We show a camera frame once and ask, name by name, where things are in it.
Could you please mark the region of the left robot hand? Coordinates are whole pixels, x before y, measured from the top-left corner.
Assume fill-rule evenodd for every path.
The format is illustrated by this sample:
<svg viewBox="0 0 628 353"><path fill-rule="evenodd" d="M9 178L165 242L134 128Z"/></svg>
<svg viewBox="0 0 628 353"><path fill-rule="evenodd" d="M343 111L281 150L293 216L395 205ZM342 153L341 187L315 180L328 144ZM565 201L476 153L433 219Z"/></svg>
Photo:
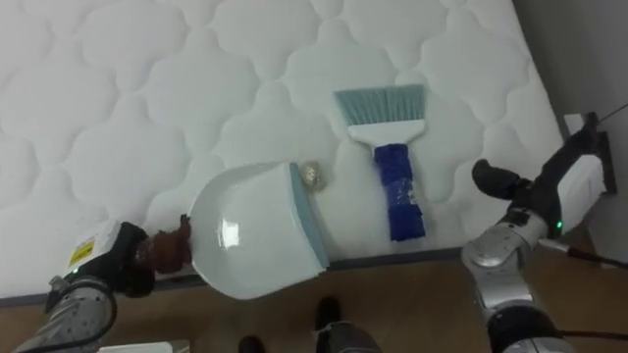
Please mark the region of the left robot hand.
<svg viewBox="0 0 628 353"><path fill-rule="evenodd" d="M134 224L101 222L78 237L63 279L69 283L96 279L113 293L147 296L155 287L155 274L136 262L138 246L147 239L146 232Z"/></svg>

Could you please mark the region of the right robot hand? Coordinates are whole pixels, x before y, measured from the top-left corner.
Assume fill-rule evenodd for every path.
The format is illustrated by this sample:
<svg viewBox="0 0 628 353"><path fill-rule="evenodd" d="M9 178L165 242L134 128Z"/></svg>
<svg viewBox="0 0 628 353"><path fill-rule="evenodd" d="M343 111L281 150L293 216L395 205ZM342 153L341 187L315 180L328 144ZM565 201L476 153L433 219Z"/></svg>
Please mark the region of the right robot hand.
<svg viewBox="0 0 628 353"><path fill-rule="evenodd" d="M537 217L547 236L557 238L580 225L607 192L604 160L600 156L600 120L595 113L582 117L582 126L543 164L530 180L519 174L477 161L472 179L484 194L508 202L504 222L518 226Z"/></svg>

